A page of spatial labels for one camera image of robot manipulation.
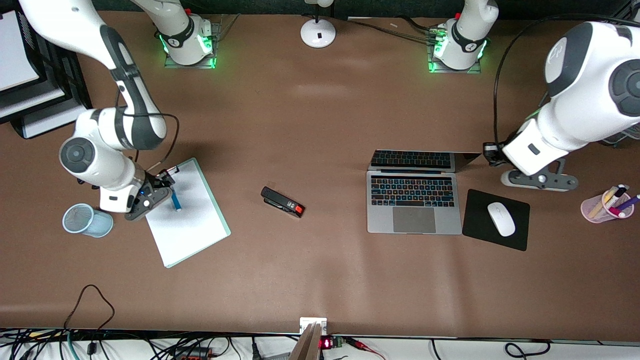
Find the white floor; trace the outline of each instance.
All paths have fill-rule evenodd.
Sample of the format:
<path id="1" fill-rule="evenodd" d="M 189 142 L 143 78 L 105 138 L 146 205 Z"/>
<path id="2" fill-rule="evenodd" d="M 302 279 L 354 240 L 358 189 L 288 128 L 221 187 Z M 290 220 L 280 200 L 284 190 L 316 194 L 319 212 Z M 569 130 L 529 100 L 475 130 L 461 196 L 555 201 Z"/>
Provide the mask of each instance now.
<path id="1" fill-rule="evenodd" d="M 375 351 L 386 357 L 387 360 L 436 360 L 430 341 L 425 339 L 386 339 L 386 338 L 357 338 Z M 154 340 L 154 343 L 168 346 L 177 340 Z M 232 348 L 219 356 L 219 360 L 251 360 L 252 348 L 250 338 L 234 338 L 236 354 Z M 275 356 L 290 352 L 295 346 L 295 341 L 285 337 L 256 338 L 256 343 L 263 357 Z M 80 360 L 88 360 L 86 347 L 88 341 L 74 342 L 74 348 Z M 142 340 L 109 340 L 103 341 L 109 360 L 149 360 L 154 356 L 149 345 Z M 436 340 L 436 348 L 442 360 L 508 360 L 512 359 L 504 351 L 506 342 L 501 341 L 469 341 L 469 340 Z M 518 343 L 525 352 L 537 352 L 545 348 L 544 344 Z M 224 338 L 215 339 L 211 343 L 214 354 L 225 349 L 227 341 Z M 0 348 L 0 359 L 10 358 L 10 347 Z M 23 347 L 16 359 L 26 351 Z M 66 343 L 63 343 L 64 360 L 73 360 Z M 326 360 L 338 359 L 348 356 L 348 360 L 381 360 L 375 354 L 356 350 L 349 345 L 324 351 Z M 619 345 L 586 345 L 586 344 L 558 344 L 554 343 L 551 350 L 542 356 L 528 357 L 529 360 L 595 360 L 595 359 L 640 359 L 640 347 Z M 37 360 L 60 360 L 58 343 L 49 344 L 42 351 Z M 93 360 L 107 360 L 98 346 L 98 352 L 93 355 Z"/>

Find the white mounting bracket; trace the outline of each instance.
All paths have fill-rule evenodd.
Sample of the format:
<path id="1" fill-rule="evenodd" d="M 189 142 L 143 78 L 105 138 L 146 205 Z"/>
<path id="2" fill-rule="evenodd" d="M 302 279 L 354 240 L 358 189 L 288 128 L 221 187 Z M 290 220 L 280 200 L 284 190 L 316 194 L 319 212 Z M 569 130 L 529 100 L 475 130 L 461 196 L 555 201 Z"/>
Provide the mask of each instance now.
<path id="1" fill-rule="evenodd" d="M 300 334 L 302 334 L 309 324 L 314 323 L 320 323 L 322 335 L 326 335 L 326 318 L 300 318 Z"/>

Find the brown desk surface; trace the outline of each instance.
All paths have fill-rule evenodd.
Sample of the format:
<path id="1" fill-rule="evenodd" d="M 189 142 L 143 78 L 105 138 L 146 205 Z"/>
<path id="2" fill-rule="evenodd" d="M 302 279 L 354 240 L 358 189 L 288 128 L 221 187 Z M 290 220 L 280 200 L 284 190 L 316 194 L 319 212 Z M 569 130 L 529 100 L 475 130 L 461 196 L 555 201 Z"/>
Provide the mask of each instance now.
<path id="1" fill-rule="evenodd" d="M 325 316 L 341 333 L 640 341 L 640 215 L 593 225 L 579 211 L 612 184 L 640 190 L 638 143 L 570 154 L 566 171 L 580 186 L 566 193 L 505 187 L 507 168 L 482 159 L 462 172 L 462 204 L 469 188 L 531 204 L 526 252 L 464 236 L 367 233 L 375 149 L 479 151 L 492 139 L 495 68 L 522 23 L 496 25 L 484 72 L 471 76 L 430 74 L 421 45 L 339 20 L 335 43 L 311 49 L 299 37 L 306 19 L 285 15 L 240 16 L 215 70 L 164 70 L 144 13 L 102 16 L 160 109 L 182 121 L 168 164 L 198 159 L 232 235 L 166 269 L 144 220 L 116 215 L 99 240 L 67 234 L 69 206 L 98 204 L 59 164 L 72 127 L 22 140 L 4 125 L 0 326 L 59 327 L 94 283 L 116 308 L 114 328 L 295 332 L 299 317 Z M 541 26 L 514 47 L 500 84 L 502 136 L 536 108 L 543 59 L 570 26 Z M 81 63 L 93 105 L 112 106 L 107 70 Z M 167 146 L 143 152 L 141 164 Z M 265 205 L 265 185 L 306 205 L 305 216 Z M 108 308 L 92 291 L 84 301 L 71 325 L 98 326 Z"/>

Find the purple marker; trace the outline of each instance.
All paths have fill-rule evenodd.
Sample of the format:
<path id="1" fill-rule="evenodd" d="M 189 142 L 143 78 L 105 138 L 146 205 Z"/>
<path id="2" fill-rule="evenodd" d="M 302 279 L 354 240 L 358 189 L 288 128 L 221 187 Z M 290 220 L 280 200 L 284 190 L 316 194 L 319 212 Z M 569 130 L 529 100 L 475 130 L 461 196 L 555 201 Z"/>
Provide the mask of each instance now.
<path id="1" fill-rule="evenodd" d="M 632 197 L 631 199 L 625 201 L 624 203 L 622 203 L 622 205 L 618 205 L 618 207 L 616 208 L 617 210 L 624 210 L 626 208 L 628 208 L 629 206 L 637 203 L 638 201 L 640 201 L 640 195 L 636 195 L 634 197 Z"/>

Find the round white base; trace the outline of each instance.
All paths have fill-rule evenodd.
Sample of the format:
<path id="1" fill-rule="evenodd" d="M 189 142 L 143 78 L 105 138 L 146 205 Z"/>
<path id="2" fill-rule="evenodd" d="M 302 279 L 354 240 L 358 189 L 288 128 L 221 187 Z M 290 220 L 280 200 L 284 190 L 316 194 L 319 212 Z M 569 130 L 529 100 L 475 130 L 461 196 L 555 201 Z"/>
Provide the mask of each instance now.
<path id="1" fill-rule="evenodd" d="M 307 21 L 300 29 L 300 37 L 310 47 L 325 47 L 335 40 L 335 28 L 331 22 L 320 19 Z"/>

